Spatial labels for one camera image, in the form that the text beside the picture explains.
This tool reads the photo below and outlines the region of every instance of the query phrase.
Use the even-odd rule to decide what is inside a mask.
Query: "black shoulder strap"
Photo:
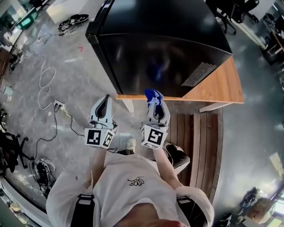
[[[194,200],[187,196],[177,197],[177,203],[191,227],[207,227],[208,221]]]
[[[78,227],[84,223],[85,227],[93,227],[94,216],[94,195],[93,194],[80,194],[76,203],[71,227]]]

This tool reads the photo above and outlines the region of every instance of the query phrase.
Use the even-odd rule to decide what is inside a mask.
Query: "bee graphic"
[[[130,181],[130,186],[141,186],[144,184],[144,181],[141,179],[143,176],[138,176],[134,180],[128,180]]]

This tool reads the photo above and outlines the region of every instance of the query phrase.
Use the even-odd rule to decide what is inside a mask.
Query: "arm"
[[[86,182],[84,183],[85,188],[88,188],[92,181],[93,176],[93,188],[98,182],[100,176],[104,170],[105,158],[107,150],[104,148],[96,148],[95,154],[90,161],[89,168],[86,172]]]
[[[173,189],[176,189],[182,184],[178,181],[178,177],[170,161],[168,160],[164,150],[158,148],[153,150],[158,170],[161,178],[168,183]]]

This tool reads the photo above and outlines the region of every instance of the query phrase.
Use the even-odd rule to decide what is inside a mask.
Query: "ventilation grille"
[[[215,65],[202,62],[190,74],[190,76],[183,82],[181,86],[189,86],[189,87],[196,86],[201,80],[203,80],[206,76],[208,76],[214,69],[216,69]]]

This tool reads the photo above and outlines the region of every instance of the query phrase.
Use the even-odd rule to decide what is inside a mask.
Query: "black pants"
[[[173,164],[174,169],[190,161],[189,157],[183,151],[177,150],[174,145],[168,145],[167,151],[169,153],[168,159]],[[132,150],[122,150],[117,153],[123,155],[134,154]]]

